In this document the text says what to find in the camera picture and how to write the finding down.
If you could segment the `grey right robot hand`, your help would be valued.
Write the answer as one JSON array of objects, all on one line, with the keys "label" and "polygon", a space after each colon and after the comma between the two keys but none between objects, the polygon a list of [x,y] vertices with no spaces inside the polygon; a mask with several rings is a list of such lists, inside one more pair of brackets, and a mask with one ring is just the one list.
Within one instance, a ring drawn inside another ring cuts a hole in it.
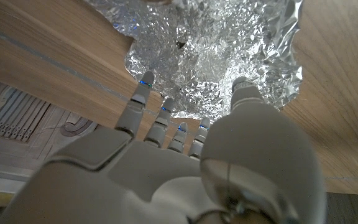
[{"label": "grey right robot hand", "polygon": [[162,144],[167,99],[141,141],[146,72],[115,127],[57,151],[15,194],[0,223],[324,223],[326,191],[306,134],[246,77],[231,111],[203,119],[188,154],[186,125]]}]

